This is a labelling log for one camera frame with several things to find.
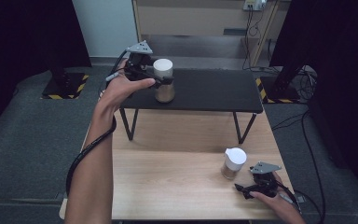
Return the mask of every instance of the white wall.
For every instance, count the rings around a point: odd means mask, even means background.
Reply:
[[[73,0],[90,57],[118,57],[138,42],[131,0]]]

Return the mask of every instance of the hazard tape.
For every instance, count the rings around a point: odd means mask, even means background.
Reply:
[[[260,98],[263,104],[297,104],[299,103],[298,100],[289,100],[289,99],[277,99],[277,100],[271,100],[266,94],[266,91],[264,90],[263,83],[261,83],[261,79],[257,78],[255,80],[255,83],[257,84],[258,91],[260,92]]]
[[[62,100],[62,99],[77,99],[80,93],[83,91],[84,86],[86,85],[86,81],[89,78],[89,75],[84,75],[81,80],[76,94],[73,95],[64,95],[64,94],[50,94],[50,95],[42,95],[41,99],[52,99],[52,100]]]

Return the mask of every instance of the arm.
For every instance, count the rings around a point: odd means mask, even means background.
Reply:
[[[277,181],[282,183],[281,178],[274,172],[275,178]],[[302,216],[298,213],[298,211],[285,199],[283,199],[279,193],[284,194],[287,196],[287,194],[284,192],[283,189],[278,188],[278,193],[275,197],[270,198],[263,193],[260,192],[250,192],[250,194],[257,198],[257,200],[265,203],[268,205],[272,210],[274,210],[275,214],[285,223],[288,224],[305,224],[304,219]]]
[[[85,146],[112,126],[115,111],[134,91],[155,83],[153,78],[113,79],[94,108]],[[113,201],[112,136],[106,137],[78,164],[72,178],[65,223],[111,223]]]

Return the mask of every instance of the gray carpet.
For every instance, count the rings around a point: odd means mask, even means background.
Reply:
[[[238,65],[241,66],[241,60],[238,60]],[[111,66],[70,69],[90,75],[76,100],[40,99],[50,79],[49,72],[29,77],[18,85],[17,94],[0,118],[0,199],[54,200],[58,193],[64,192],[66,172],[83,143],[98,89],[110,69]],[[273,127],[284,119],[304,113],[307,106],[265,105],[265,109]],[[336,168],[329,160],[311,117],[305,119],[305,126],[324,186],[325,223],[358,223],[356,177],[350,170]],[[321,194],[301,122],[278,129],[274,135],[294,188],[308,194],[322,209]],[[317,223],[319,218],[312,204],[302,203],[301,207],[307,222]],[[59,209],[58,204],[0,202],[0,223],[63,223],[58,216]]]

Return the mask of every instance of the wooden table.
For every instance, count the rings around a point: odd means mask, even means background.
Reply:
[[[240,113],[239,123],[251,116]],[[283,184],[292,188],[265,113],[241,145],[229,112],[142,110],[132,141],[119,121],[113,133],[112,219],[275,219],[264,204],[245,200],[234,188],[254,184],[249,166],[258,161],[280,165]],[[227,147],[240,147],[248,156],[235,180],[220,172]]]

